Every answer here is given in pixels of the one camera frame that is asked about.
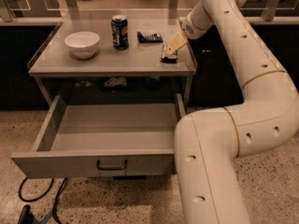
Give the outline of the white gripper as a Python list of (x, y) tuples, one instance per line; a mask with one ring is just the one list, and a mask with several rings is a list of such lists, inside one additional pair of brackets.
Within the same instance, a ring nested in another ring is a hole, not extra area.
[(203, 36), (214, 24), (213, 20), (206, 12), (201, 1), (182, 21), (182, 31), (177, 33), (173, 39), (164, 47), (164, 53), (171, 55), (184, 47), (189, 39), (198, 39)]

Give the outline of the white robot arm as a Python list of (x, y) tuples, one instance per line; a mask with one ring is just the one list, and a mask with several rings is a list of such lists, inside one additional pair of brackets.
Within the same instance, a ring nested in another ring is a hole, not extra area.
[(299, 128), (299, 93), (239, 8), (246, 0), (199, 0), (183, 22), (195, 39), (215, 26), (244, 102), (192, 112), (175, 129), (178, 186), (186, 224), (250, 224), (233, 160), (264, 152)]

